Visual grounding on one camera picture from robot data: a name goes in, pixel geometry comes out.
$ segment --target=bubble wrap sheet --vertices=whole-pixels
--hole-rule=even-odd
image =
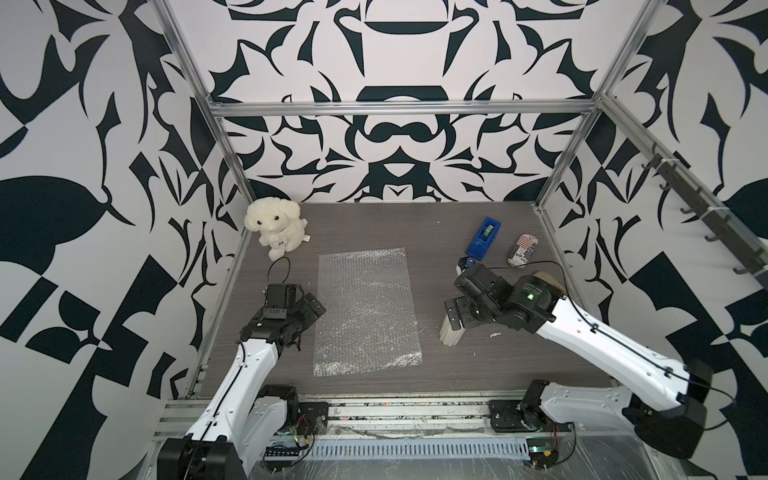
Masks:
[[[422,362],[405,248],[321,255],[315,376]]]

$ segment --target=white stuffed animal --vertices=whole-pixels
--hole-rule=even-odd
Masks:
[[[295,250],[304,240],[306,220],[299,218],[300,212],[299,204],[291,200],[260,198],[248,206],[245,227],[261,232],[259,243],[272,247],[270,259],[275,261]]]

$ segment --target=wooden floor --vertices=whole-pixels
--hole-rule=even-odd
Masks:
[[[539,239],[531,262],[555,260],[531,205],[523,202],[476,204],[303,204],[312,239],[289,253],[289,281],[317,292],[318,256],[353,250],[405,247],[413,292],[423,363],[355,375],[313,376],[316,325],[302,338],[302,350],[290,347],[267,378],[267,383],[295,385],[299,394],[363,394],[397,392],[457,392],[527,387],[533,379],[574,386],[609,386],[608,377],[562,346],[525,331],[501,326],[467,330],[456,346],[439,339],[443,302],[458,295],[453,286],[455,265],[486,216],[502,223],[483,263],[505,265],[505,255],[522,233]],[[263,305],[267,247],[258,236],[250,241],[234,285],[216,346],[211,353],[201,395],[211,397],[236,352],[240,329]],[[281,281],[280,262],[273,281]],[[554,265],[525,270],[501,270],[509,283],[522,274],[543,270],[562,281]],[[491,334],[501,335],[491,338]]]

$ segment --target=blue box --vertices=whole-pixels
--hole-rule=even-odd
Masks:
[[[467,255],[482,260],[482,257],[485,257],[485,253],[491,246],[491,242],[496,238],[498,229],[501,228],[501,226],[502,224],[500,222],[493,220],[490,217],[486,217],[485,220],[483,220],[480,230],[478,230],[475,235],[475,238],[472,239],[472,243],[467,247]]]

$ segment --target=soda can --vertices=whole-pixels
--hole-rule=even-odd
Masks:
[[[528,258],[531,257],[531,253],[536,248],[536,243],[538,243],[538,238],[531,234],[523,233],[512,247],[509,255],[507,255],[507,264],[509,266],[525,266],[528,263]]]

